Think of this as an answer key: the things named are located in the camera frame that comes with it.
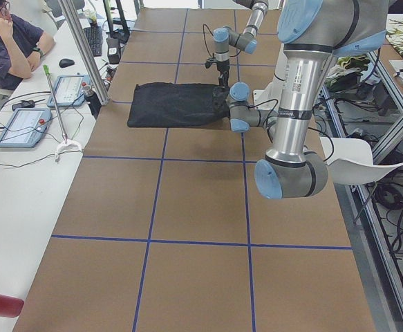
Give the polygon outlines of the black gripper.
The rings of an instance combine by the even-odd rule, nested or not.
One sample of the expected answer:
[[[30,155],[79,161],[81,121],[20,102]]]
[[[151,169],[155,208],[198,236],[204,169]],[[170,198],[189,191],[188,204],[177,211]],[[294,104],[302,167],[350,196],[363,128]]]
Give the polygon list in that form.
[[[215,57],[210,57],[205,62],[205,68],[210,68],[212,65],[216,65],[217,71],[220,73],[218,77],[218,85],[223,88],[229,87],[229,69],[230,69],[230,61],[219,60]]]
[[[224,86],[216,86],[212,91],[212,107],[214,111],[229,111],[227,97],[229,89]]]

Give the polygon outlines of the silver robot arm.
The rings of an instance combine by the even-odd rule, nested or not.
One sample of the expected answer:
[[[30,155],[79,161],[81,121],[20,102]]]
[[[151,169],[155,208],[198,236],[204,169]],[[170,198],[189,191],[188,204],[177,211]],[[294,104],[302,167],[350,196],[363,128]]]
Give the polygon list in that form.
[[[264,0],[238,0],[234,3],[252,11],[247,25],[242,33],[236,32],[229,26],[216,28],[212,32],[214,52],[205,62],[205,68],[209,68],[212,64],[216,65],[219,72],[218,85],[223,89],[229,87],[230,46],[238,52],[252,54],[257,46],[256,36],[259,28],[269,9],[268,1]]]
[[[276,106],[253,111],[247,84],[223,93],[232,131],[263,127],[272,146],[254,170],[268,199],[307,197],[328,180],[325,162],[305,145],[312,109],[334,57],[363,55],[382,46],[389,1],[287,1],[277,24],[285,76]]]

